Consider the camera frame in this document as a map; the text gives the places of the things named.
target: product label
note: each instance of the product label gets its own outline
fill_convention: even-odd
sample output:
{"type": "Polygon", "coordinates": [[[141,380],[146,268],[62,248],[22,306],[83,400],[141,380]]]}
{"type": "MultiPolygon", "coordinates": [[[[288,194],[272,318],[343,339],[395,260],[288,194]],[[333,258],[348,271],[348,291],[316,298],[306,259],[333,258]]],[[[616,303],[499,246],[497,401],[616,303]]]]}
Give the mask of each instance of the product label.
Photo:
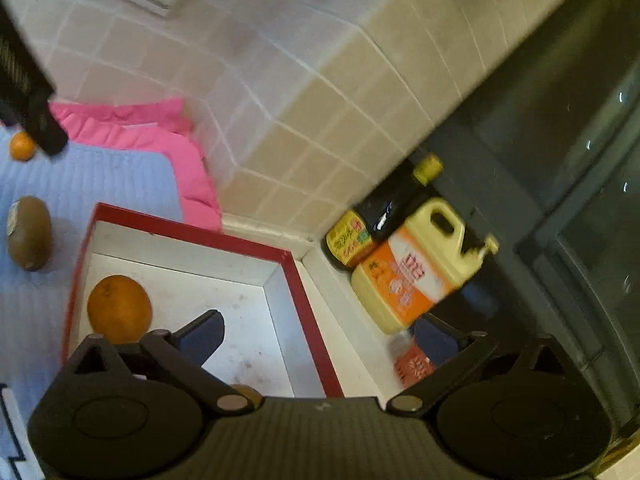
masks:
{"type": "Polygon", "coordinates": [[[6,216],[6,235],[11,236],[14,232],[15,226],[18,223],[18,203],[14,202],[9,208],[9,213],[6,216]]]}
{"type": "Polygon", "coordinates": [[[405,227],[393,233],[362,265],[380,296],[405,325],[454,290],[405,227]]]}
{"type": "Polygon", "coordinates": [[[374,241],[360,216],[349,209],[326,234],[331,253],[347,267],[354,267],[372,250],[374,241]]]}

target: yellow plastic jug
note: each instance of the yellow plastic jug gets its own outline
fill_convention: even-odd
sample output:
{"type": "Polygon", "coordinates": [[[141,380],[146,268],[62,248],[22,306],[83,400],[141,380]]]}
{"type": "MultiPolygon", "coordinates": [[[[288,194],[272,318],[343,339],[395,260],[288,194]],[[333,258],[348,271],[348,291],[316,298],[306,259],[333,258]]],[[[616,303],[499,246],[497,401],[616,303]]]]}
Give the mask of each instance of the yellow plastic jug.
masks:
{"type": "Polygon", "coordinates": [[[406,329],[447,294],[460,288],[498,251],[488,235],[484,246],[462,254],[465,223],[445,200],[433,198],[358,265],[351,286],[376,324],[387,334],[406,329]],[[436,223],[442,215],[450,234],[436,223]]]}

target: cardboard box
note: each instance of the cardboard box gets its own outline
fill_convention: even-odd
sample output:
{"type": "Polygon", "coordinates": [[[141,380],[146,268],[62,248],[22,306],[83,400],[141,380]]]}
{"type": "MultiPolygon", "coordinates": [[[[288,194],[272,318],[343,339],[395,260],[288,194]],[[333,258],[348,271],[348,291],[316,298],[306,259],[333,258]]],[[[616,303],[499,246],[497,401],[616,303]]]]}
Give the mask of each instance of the cardboard box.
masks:
{"type": "Polygon", "coordinates": [[[264,396],[341,397],[329,355],[288,251],[103,203],[82,242],[62,357],[92,332],[86,302],[103,278],[139,282],[151,329],[175,331],[213,308],[225,341],[203,368],[264,396]]]}

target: glass panel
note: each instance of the glass panel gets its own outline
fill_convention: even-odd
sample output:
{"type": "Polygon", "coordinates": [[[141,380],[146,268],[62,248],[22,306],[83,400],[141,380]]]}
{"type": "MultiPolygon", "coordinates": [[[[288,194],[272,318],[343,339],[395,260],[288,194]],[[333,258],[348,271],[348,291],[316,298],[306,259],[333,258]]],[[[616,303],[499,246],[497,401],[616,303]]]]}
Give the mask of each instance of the glass panel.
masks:
{"type": "Polygon", "coordinates": [[[470,98],[475,134],[545,210],[640,93],[640,0],[568,0],[470,98]]]}
{"type": "Polygon", "coordinates": [[[640,356],[640,143],[562,231],[640,356]]]}

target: light blue mat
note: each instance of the light blue mat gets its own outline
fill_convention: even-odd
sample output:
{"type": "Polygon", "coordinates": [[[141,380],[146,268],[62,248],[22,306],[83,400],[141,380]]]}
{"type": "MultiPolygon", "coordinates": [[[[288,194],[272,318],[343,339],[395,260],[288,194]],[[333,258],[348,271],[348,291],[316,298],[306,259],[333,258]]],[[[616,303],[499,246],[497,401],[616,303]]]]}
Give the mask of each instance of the light blue mat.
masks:
{"type": "Polygon", "coordinates": [[[8,155],[9,138],[0,128],[0,383],[12,389],[27,420],[59,367],[72,275],[95,203],[177,221],[182,209],[174,170],[159,153],[70,143],[57,158],[38,153],[21,163],[8,155]],[[44,200],[52,217],[54,251],[37,272],[16,267],[6,251],[7,212],[24,195],[44,200]]]}

